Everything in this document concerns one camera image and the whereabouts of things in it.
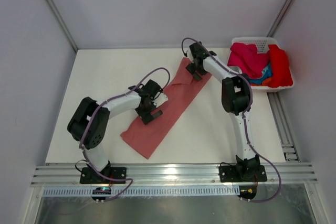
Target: white wall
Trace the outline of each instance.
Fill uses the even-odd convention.
[[[44,0],[0,0],[0,217],[23,218],[75,53]]]
[[[281,93],[304,161],[336,207],[336,0],[296,0],[275,38],[287,50],[296,86]]]
[[[268,33],[285,0],[54,0],[77,46],[178,47],[192,36],[208,46]]]

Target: pink clothing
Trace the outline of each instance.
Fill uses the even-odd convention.
[[[122,139],[147,159],[211,77],[211,74],[207,73],[202,76],[201,81],[196,81],[185,69],[189,63],[188,58],[182,59],[175,78],[163,90],[169,99],[157,108],[162,110],[163,114],[148,125],[144,125],[137,117],[129,128],[121,133]]]
[[[269,53],[258,54],[256,45],[233,43],[228,66],[238,66],[250,79],[259,79],[263,69],[269,64]]]

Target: red cloth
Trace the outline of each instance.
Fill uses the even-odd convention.
[[[263,69],[269,63],[269,54],[258,54],[257,46],[243,43],[233,43],[228,66],[238,66],[250,79],[259,79],[263,75]]]
[[[263,85],[266,84],[271,88],[292,86],[293,80],[286,52],[277,45],[268,45],[268,48],[273,75],[267,83],[263,82]]]
[[[189,63],[188,58],[182,59],[175,78],[163,90],[169,99],[157,108],[162,110],[163,114],[148,125],[144,125],[137,117],[129,128],[121,133],[122,139],[147,159],[211,77],[211,74],[207,73],[202,76],[201,81],[196,81],[185,69]]]

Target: blue clothing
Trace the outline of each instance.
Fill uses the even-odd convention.
[[[267,78],[272,77],[271,62],[262,70],[262,77],[259,79],[250,79],[250,82],[253,84],[261,85],[263,81]]]

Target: laundry basket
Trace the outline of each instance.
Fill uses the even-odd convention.
[[[268,45],[271,45],[271,44],[275,44],[280,48],[277,40],[274,39],[274,38],[270,38],[270,37],[239,37],[239,38],[234,38],[232,40],[232,44],[235,43],[235,42],[244,43],[246,45],[254,44],[258,48],[258,53],[259,54],[267,52],[269,50]],[[271,87],[268,87],[268,86],[251,86],[251,87],[254,91],[278,92],[278,91],[283,90],[283,89],[290,89],[293,86],[294,86],[294,79],[293,79],[293,85],[292,86],[285,86],[285,87],[280,86],[280,87],[277,87],[277,88],[271,88]]]

